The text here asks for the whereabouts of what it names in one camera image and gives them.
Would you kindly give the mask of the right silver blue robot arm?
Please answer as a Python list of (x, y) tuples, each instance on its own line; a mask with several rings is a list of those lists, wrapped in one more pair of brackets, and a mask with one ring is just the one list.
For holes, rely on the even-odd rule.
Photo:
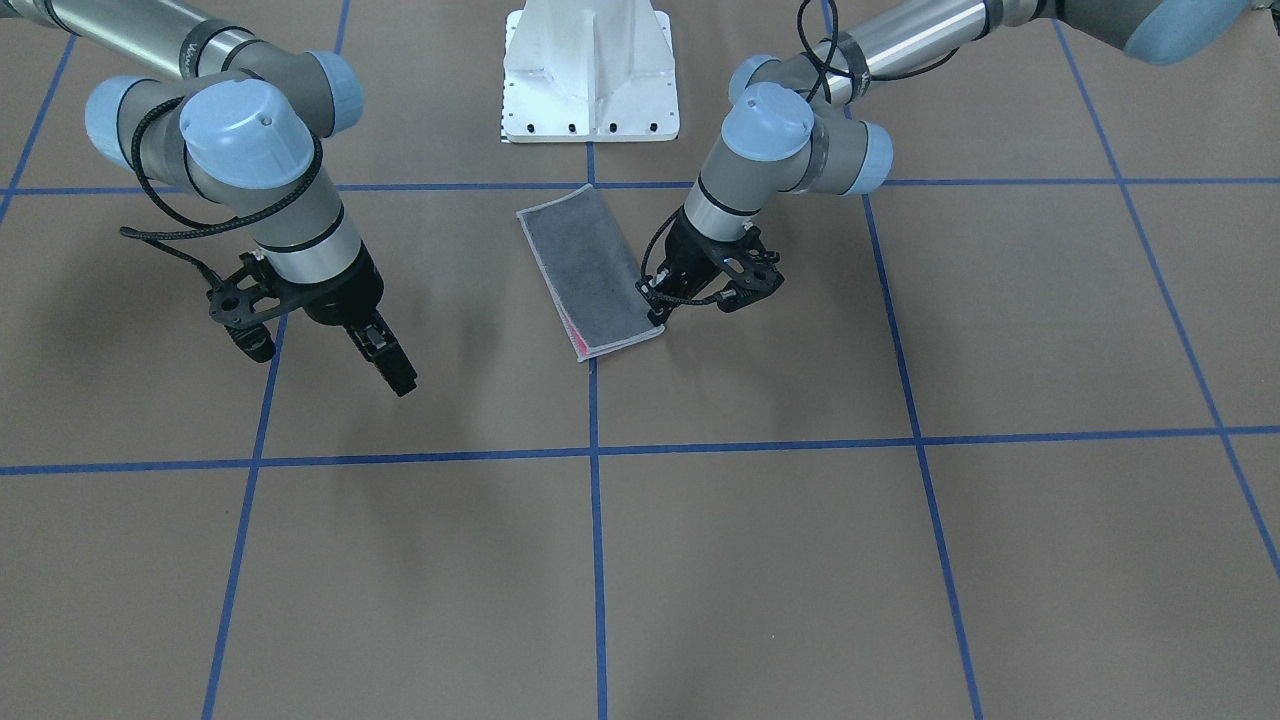
[(323, 141), (355, 126), (364, 91), (335, 53), (288, 53), (180, 1), (5, 1), (3, 15), (93, 41), (161, 72), (118, 76), (84, 106), (84, 132), (180, 224), (122, 234), (175, 247), (244, 229), (256, 249), (207, 283), (209, 314), (257, 363), (275, 355), (268, 322), (294, 310), (346, 331), (397, 395), (417, 374), (378, 305), (383, 278), (323, 167)]

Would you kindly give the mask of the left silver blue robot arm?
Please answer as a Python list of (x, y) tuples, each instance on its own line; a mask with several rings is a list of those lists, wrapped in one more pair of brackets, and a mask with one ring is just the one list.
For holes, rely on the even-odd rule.
[(655, 232), (666, 255), (636, 290), (653, 325), (680, 306), (723, 313), (782, 284), (754, 218), (773, 192), (868, 195), (893, 164), (887, 131), (844, 109), (878, 85), (945, 65), (960, 47), (1039, 18), (1152, 67), (1184, 61), (1275, 1), (905, 1), (788, 60), (756, 55), (733, 73), (719, 138), (684, 204)]

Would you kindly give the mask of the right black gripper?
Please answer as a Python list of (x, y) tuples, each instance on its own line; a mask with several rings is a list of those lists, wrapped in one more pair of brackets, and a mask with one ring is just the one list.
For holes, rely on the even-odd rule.
[(339, 275), (307, 284), (306, 290), (314, 295), (302, 304), (305, 314), (323, 325), (344, 327), (361, 356), (375, 366), (398, 397), (417, 388), (417, 372), (378, 313), (385, 283), (365, 245)]

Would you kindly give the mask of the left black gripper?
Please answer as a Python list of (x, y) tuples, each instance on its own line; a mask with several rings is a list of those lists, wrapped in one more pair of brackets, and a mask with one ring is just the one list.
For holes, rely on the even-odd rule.
[[(650, 275), (650, 281), (636, 282), (636, 291), (648, 305), (646, 319), (654, 327), (667, 323), (669, 305), (666, 301), (695, 301), (710, 282), (726, 275), (716, 266), (710, 250), (710, 242), (718, 240), (699, 232), (682, 208), (672, 213), (662, 229), (667, 232), (666, 259)], [(718, 292), (705, 300), (716, 301)]]

